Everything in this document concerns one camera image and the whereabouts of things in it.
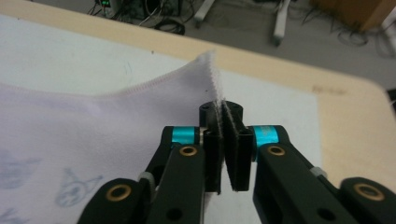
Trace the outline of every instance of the cardboard box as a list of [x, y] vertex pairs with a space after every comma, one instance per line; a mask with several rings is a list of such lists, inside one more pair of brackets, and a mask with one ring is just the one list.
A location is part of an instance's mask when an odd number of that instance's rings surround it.
[[310, 0], [310, 4], [353, 30], [366, 31], [381, 25], [396, 7], [396, 0]]

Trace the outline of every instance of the wooden table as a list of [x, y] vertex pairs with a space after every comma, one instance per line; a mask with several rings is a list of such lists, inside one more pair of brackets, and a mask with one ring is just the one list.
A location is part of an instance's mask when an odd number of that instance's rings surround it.
[[22, 0], [0, 0], [0, 13], [179, 59], [215, 49], [222, 69], [313, 92], [329, 179], [338, 187], [363, 176], [396, 192], [396, 120], [385, 91], [369, 80]]

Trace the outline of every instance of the blue ring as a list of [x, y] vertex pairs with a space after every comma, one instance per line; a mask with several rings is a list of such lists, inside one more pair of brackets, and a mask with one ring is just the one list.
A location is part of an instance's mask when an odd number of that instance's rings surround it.
[[174, 127], [172, 132], [172, 142], [181, 145], [194, 144], [195, 128], [194, 127]]
[[257, 153], [255, 161], [257, 161], [257, 157], [259, 156], [259, 147], [269, 143], [279, 143], [279, 138], [274, 126], [260, 125], [252, 127], [256, 136]]

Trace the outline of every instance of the cable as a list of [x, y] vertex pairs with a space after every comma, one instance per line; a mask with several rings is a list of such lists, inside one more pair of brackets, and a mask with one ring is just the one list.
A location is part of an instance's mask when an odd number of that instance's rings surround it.
[[93, 7], [91, 7], [91, 9], [87, 12], [87, 14], [88, 14], [88, 15], [92, 15], [92, 13], [95, 11], [97, 5], [98, 5], [98, 4], [96, 4], [96, 2], [95, 2], [95, 4], [93, 5]]
[[181, 20], [181, 22], [182, 22], [183, 24], [186, 23], [186, 22], [188, 22], [188, 21], [190, 21], [190, 20], [194, 17], [194, 15], [195, 15], [194, 1], [193, 1], [193, 0], [190, 0], [190, 1], [188, 1], [188, 2], [190, 3], [191, 15], [190, 15], [186, 20], [184, 20], [184, 21], [183, 21], [183, 19], [180, 17], [180, 20]]
[[[396, 57], [396, 52], [393, 49], [393, 47], [389, 44], [388, 40], [386, 38], [384, 38], [384, 34], [385, 32], [388, 30], [389, 27], [391, 27], [393, 24], [396, 24], [396, 20], [394, 20], [393, 22], [391, 22], [390, 24], [387, 25], [387, 27], [385, 27], [382, 30], [376, 31], [376, 32], [360, 32], [356, 29], [351, 29], [349, 27], [346, 27], [345, 25], [342, 25], [341, 27], [338, 27], [336, 29], [334, 29], [334, 24], [336, 21], [336, 15], [335, 12], [328, 14], [328, 13], [323, 13], [322, 11], [320, 11], [318, 14], [312, 15], [314, 12], [316, 12], [317, 10], [319, 10], [317, 7], [312, 7], [310, 9], [301, 9], [301, 8], [297, 8], [297, 7], [289, 7], [289, 14], [291, 14], [290, 12], [291, 10], [304, 10], [306, 12], [302, 25], [307, 24], [308, 22], [316, 19], [316, 18], [331, 18], [331, 30], [330, 30], [330, 34], [339, 31], [338, 35], [337, 35], [337, 39], [345, 45], [348, 45], [350, 47], [363, 47], [365, 45], [367, 45], [369, 43], [369, 37], [373, 36], [375, 39], [375, 51], [377, 52], [377, 54], [382, 57], [382, 58], [395, 58]], [[385, 43], [387, 45], [387, 49], [389, 50], [389, 52], [386, 52], [385, 50], [383, 50], [383, 48], [381, 46], [384, 46], [384, 44], [381, 45], [381, 43]]]
[[[163, 27], [168, 26], [171, 26], [171, 28], [163, 29]], [[155, 25], [154, 29], [177, 35], [184, 35], [186, 33], [186, 27], [183, 24], [170, 19], [158, 23], [157, 25]]]

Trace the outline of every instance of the cartoon print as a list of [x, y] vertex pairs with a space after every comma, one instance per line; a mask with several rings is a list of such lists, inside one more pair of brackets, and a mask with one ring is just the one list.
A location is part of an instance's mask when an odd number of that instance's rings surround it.
[[94, 179], [80, 181], [71, 169], [64, 170], [64, 180], [55, 202], [61, 207], [70, 207], [81, 202], [102, 179], [99, 175]]
[[17, 216], [17, 211], [14, 208], [8, 208], [8, 210], [0, 215], [0, 224], [24, 224], [29, 219], [22, 219]]
[[7, 150], [0, 150], [0, 189], [16, 189], [35, 172], [40, 159], [17, 160]]

